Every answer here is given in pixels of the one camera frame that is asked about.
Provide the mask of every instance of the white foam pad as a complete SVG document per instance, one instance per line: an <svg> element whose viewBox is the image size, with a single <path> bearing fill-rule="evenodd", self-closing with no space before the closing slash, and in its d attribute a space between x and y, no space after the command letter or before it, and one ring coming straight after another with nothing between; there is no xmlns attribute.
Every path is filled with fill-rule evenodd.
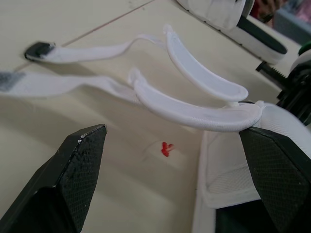
<svg viewBox="0 0 311 233"><path fill-rule="evenodd" d="M230 30L237 26L245 0L188 0L188 5L209 24Z"/></svg>
<svg viewBox="0 0 311 233"><path fill-rule="evenodd" d="M55 47L47 55L40 58L27 57L32 60L56 64L108 59L123 54L136 40L145 39L161 48L167 48L172 62L181 73L208 94L224 101L241 101L248 96L244 87L221 78L200 64L188 52L170 25L166 25L164 30L167 35L166 44L152 35L142 34L121 45L88 49Z"/></svg>
<svg viewBox="0 0 311 233"><path fill-rule="evenodd" d="M150 86L137 69L130 72L129 80L134 89L107 76L60 77L37 73L0 72L0 95L15 98L52 97L88 85L130 103L142 104L164 119L202 130L221 132L246 129L261 117L261 108L254 104L211 109L176 100Z"/></svg>
<svg viewBox="0 0 311 233"><path fill-rule="evenodd" d="M197 129L238 132L258 122L262 113L255 104L212 109L176 100L150 86L137 69L130 73L129 82L140 102L151 112Z"/></svg>
<svg viewBox="0 0 311 233"><path fill-rule="evenodd" d="M241 101L248 96L246 88L229 82L199 63L186 49L170 25L164 27L167 50L179 71L201 90L225 101Z"/></svg>

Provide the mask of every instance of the white brace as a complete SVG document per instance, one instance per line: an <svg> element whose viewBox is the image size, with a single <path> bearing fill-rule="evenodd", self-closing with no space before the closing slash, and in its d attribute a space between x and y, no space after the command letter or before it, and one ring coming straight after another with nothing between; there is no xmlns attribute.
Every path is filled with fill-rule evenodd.
<svg viewBox="0 0 311 233"><path fill-rule="evenodd" d="M164 119L201 130L238 132L259 121L262 115L259 106L237 103L248 96L244 87L219 77L200 64L187 51L171 26L165 26L165 33L166 44L154 36L139 35L130 42L110 47L89 49L56 47L45 56L31 59L58 64L107 59L123 54L137 39L146 39L161 48L166 48L172 62L187 79L208 94L226 101L227 107L212 109L176 100L150 86L136 68L129 74L129 83L133 89L106 76L58 77L33 73L9 73L7 75L19 76L19 78L5 91L1 91L1 85L5 86L5 82L0 83L0 94L12 97L48 97L69 92L81 85L89 85L131 103L142 104Z"/></svg>

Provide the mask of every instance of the white table surface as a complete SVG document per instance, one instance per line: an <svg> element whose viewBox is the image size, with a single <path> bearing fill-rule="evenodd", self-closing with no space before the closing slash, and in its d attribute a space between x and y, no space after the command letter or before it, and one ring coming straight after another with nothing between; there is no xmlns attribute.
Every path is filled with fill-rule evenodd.
<svg viewBox="0 0 311 233"><path fill-rule="evenodd" d="M169 23L208 69L245 86L250 100L276 102L279 89L255 71L260 60L183 11L174 0L148 2L5 0L0 3L0 68L103 74L126 81L128 71L136 66L168 95L197 105L221 106L186 80L163 50L145 41L121 57L91 63L28 64L22 57L37 40L83 48L114 45L139 33L164 39L163 25ZM276 66L287 75L299 46L258 24L287 46L286 58ZM0 105L0 216L67 135L105 123L108 134L101 171L83 232L190 232L201 131L162 120L95 88L50 99L1 98ZM169 158L161 154L163 141L176 147Z"/></svg>

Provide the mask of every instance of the black plastic piece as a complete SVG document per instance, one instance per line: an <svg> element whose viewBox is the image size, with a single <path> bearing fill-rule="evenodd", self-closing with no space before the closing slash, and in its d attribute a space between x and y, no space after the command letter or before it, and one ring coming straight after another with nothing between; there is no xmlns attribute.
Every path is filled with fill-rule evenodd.
<svg viewBox="0 0 311 233"><path fill-rule="evenodd" d="M256 68L256 71L261 73L263 76L265 76L282 90L290 88L290 83L288 82L288 80L286 80L286 77L276 69L270 67L266 62L262 62Z"/></svg>
<svg viewBox="0 0 311 233"><path fill-rule="evenodd" d="M24 56L27 60L35 61L34 58L40 59L41 56L49 54L54 48L54 43L36 42L26 49Z"/></svg>
<svg viewBox="0 0 311 233"><path fill-rule="evenodd" d="M288 137L251 127L240 132L251 176L280 233L310 232L311 160Z"/></svg>
<svg viewBox="0 0 311 233"><path fill-rule="evenodd" d="M283 46L280 42L278 42L264 30L247 20L244 16L241 16L237 26L242 30L246 31L254 38L256 38L257 40L259 40L267 47L271 48L272 50L281 54L287 53L287 49L285 46Z"/></svg>
<svg viewBox="0 0 311 233"><path fill-rule="evenodd" d="M79 233L96 187L106 135L97 125L69 135L0 220L0 233Z"/></svg>
<svg viewBox="0 0 311 233"><path fill-rule="evenodd" d="M261 200L216 210L215 233L278 233Z"/></svg>
<svg viewBox="0 0 311 233"><path fill-rule="evenodd" d="M277 105L294 114L302 123L311 123L311 61L301 63L286 78L267 63L261 63L256 71L282 89Z"/></svg>

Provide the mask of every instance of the black textured plastic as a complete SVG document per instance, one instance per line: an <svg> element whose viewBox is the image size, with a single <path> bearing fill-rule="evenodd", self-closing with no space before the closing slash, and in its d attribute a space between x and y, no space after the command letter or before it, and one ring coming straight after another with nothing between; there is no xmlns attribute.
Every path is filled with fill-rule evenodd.
<svg viewBox="0 0 311 233"><path fill-rule="evenodd" d="M282 45L280 42L278 42L264 30L257 27L254 23L246 19L244 16L241 16L237 26L242 30L246 31L254 38L256 38L257 40L259 40L264 45L271 48L272 50L281 54L287 53L287 49L284 45Z"/></svg>
<svg viewBox="0 0 311 233"><path fill-rule="evenodd" d="M104 125L69 135L0 219L0 233L79 233L95 190L105 135Z"/></svg>
<svg viewBox="0 0 311 233"><path fill-rule="evenodd" d="M102 131L104 127L82 140L59 183L78 232L83 227L97 183L104 146L98 138L103 136Z"/></svg>
<svg viewBox="0 0 311 233"><path fill-rule="evenodd" d="M292 158L308 166L310 159L290 138L272 131L252 127L240 136L254 185L276 228L301 232L311 216L311 186Z"/></svg>

